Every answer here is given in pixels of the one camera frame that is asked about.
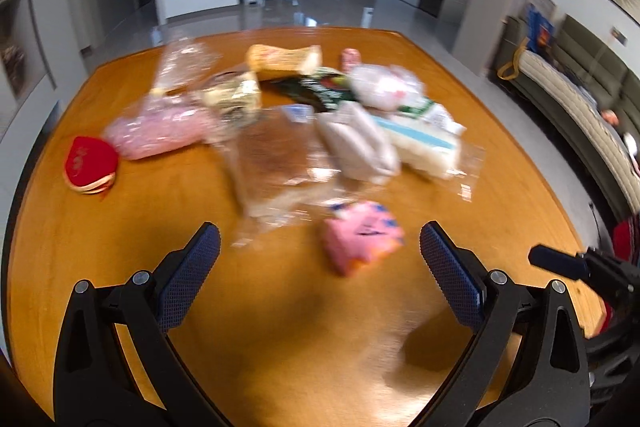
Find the red coin purse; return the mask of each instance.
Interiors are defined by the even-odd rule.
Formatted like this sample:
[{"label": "red coin purse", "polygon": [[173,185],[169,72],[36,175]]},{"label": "red coin purse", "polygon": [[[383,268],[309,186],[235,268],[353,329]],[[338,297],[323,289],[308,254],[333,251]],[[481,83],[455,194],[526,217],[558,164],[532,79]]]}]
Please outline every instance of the red coin purse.
[{"label": "red coin purse", "polygon": [[104,140],[78,136],[65,162],[66,183],[76,192],[97,194],[113,185],[118,153]]}]

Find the white package with blue stripe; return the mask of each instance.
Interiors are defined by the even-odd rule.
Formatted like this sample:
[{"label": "white package with blue stripe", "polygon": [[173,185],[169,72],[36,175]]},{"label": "white package with blue stripe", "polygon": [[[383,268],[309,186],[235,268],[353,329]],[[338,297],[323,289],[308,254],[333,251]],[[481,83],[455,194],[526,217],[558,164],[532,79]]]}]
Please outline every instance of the white package with blue stripe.
[{"label": "white package with blue stripe", "polygon": [[484,150],[456,134],[405,116],[373,117],[396,147],[402,163],[421,175],[442,180],[464,200],[478,180]]}]

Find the silver screw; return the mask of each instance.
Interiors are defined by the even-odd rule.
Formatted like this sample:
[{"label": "silver screw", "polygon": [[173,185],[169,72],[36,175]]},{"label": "silver screw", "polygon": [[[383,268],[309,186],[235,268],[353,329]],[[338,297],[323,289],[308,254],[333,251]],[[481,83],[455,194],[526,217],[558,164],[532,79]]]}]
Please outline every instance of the silver screw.
[{"label": "silver screw", "polygon": [[133,284],[141,285],[149,280],[149,272],[139,271],[133,274]]},{"label": "silver screw", "polygon": [[496,284],[505,284],[507,282],[507,276],[500,270],[491,272],[491,280]]},{"label": "silver screw", "polygon": [[551,288],[556,290],[558,293],[564,293],[564,291],[566,290],[566,286],[564,285],[564,283],[557,279],[551,283]]},{"label": "silver screw", "polygon": [[76,283],[74,290],[76,291],[76,293],[84,293],[88,290],[88,288],[89,288],[89,282],[85,280],[81,280]]}]

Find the wall socket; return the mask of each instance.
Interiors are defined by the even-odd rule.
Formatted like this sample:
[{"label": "wall socket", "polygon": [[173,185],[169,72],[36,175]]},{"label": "wall socket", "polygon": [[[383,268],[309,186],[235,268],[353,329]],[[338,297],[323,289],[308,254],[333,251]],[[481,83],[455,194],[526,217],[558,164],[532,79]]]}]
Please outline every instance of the wall socket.
[{"label": "wall socket", "polygon": [[613,36],[614,39],[620,42],[620,44],[622,44],[623,46],[626,46],[626,37],[615,26],[611,28],[611,35]]}]

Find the sofa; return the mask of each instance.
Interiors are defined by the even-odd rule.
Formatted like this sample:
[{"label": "sofa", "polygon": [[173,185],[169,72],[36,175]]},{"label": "sofa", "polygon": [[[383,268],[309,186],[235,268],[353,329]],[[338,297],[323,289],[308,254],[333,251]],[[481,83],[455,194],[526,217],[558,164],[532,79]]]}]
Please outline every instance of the sofa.
[{"label": "sofa", "polygon": [[[524,20],[507,18],[494,68],[498,70],[515,55],[517,76],[498,81],[510,82],[559,131],[618,222],[638,213],[640,178],[621,137],[628,132],[640,146],[640,80],[602,40],[570,16],[557,31],[551,51],[571,80],[531,51],[516,54],[527,33]],[[600,116],[605,109],[617,115],[616,128]]]}]

